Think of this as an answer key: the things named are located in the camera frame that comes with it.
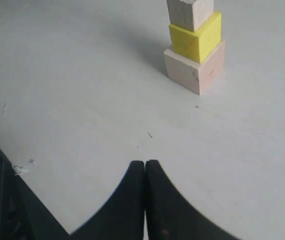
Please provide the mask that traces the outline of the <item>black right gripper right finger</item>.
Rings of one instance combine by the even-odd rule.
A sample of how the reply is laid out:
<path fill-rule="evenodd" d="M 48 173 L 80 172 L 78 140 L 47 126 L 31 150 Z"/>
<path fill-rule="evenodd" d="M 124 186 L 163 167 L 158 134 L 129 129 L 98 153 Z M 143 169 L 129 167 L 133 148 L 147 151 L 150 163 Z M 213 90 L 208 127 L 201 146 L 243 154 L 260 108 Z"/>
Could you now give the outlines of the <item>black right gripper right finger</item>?
<path fill-rule="evenodd" d="M 196 210 L 172 184 L 161 164 L 145 165 L 145 211 L 150 240 L 236 240 Z"/>

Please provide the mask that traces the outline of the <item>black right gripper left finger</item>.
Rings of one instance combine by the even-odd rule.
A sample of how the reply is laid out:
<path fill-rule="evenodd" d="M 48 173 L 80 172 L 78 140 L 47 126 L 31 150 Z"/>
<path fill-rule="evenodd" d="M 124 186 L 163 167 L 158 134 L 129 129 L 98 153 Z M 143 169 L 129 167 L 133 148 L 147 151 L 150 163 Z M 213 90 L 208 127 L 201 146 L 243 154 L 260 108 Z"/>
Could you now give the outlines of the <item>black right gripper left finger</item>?
<path fill-rule="evenodd" d="M 145 166 L 130 162 L 106 203 L 74 231 L 72 240 L 142 240 L 145 221 Z"/>

